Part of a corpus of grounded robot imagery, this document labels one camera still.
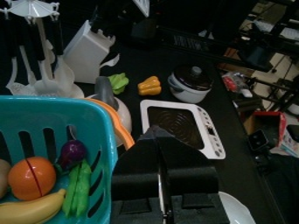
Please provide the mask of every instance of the white plate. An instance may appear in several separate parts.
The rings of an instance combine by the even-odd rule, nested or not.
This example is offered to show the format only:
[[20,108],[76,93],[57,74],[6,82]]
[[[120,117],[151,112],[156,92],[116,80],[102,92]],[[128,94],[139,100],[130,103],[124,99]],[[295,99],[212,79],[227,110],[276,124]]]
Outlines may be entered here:
[[231,224],[255,224],[248,208],[229,194],[219,192],[219,198]]

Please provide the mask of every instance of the cardboard box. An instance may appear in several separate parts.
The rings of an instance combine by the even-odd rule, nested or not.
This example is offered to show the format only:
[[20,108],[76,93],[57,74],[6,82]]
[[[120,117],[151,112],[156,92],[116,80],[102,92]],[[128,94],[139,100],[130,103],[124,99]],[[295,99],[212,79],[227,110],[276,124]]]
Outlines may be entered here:
[[244,121],[248,135],[257,130],[263,130],[267,140],[275,143],[271,153],[299,158],[299,143],[291,138],[285,125],[285,115],[279,111],[255,111],[252,116]]

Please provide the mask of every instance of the orange handle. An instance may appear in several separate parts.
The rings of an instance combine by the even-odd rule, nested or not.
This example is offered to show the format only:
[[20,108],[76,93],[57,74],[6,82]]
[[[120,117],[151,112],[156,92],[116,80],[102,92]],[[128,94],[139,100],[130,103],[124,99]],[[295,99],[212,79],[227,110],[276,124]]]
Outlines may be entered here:
[[113,128],[114,128],[116,135],[120,138],[120,140],[121,140],[121,142],[125,146],[125,150],[128,150],[133,146],[135,140],[133,140],[129,132],[126,131],[125,127],[122,126],[122,123],[120,121],[117,112],[102,101],[98,101],[98,100],[92,99],[92,98],[84,98],[84,100],[94,102],[108,112],[112,123],[113,123]]

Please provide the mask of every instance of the black countertop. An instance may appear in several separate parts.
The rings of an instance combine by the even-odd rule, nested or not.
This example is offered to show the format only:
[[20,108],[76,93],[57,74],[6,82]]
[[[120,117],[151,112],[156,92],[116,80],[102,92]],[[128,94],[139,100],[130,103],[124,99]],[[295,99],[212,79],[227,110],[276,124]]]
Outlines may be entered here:
[[[68,41],[68,38],[72,37],[72,33],[66,30],[64,30],[64,33],[68,35],[65,37]],[[4,49],[1,35],[0,43],[0,49]],[[199,103],[199,106],[203,107],[209,114],[227,153],[225,159],[212,161],[219,174],[219,190],[231,194],[247,206],[257,224],[284,223],[276,209],[276,203],[267,189],[267,183],[263,177],[259,176],[252,155],[248,150],[247,134],[239,120],[239,114],[233,108],[227,89],[224,88],[220,75],[212,62],[183,52],[168,49],[140,50],[124,46],[120,43],[116,43],[110,50],[120,52],[120,61],[116,66],[104,67],[100,74],[109,76],[110,74],[125,73],[129,79],[125,92],[116,97],[126,105],[132,116],[132,137],[135,140],[143,134],[140,101],[143,99],[152,99],[177,102],[167,85],[168,75],[172,73],[173,68],[184,63],[203,67],[208,76],[213,79],[213,86],[204,100]],[[5,84],[10,75],[9,65],[9,59],[1,57],[1,95],[10,94],[5,89]],[[140,96],[137,94],[136,85],[152,75],[159,77],[163,93],[157,96]],[[17,74],[17,81],[22,82],[24,80],[25,73],[21,75]],[[92,84],[77,84],[85,96],[93,94]]]

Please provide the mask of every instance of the toy bell pepper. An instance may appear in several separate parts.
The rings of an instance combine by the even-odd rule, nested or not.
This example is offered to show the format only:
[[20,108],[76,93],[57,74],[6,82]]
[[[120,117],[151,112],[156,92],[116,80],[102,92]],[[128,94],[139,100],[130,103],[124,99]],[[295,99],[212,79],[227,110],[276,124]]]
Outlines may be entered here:
[[156,76],[151,76],[137,84],[137,93],[140,95],[159,95],[161,93],[160,81]]

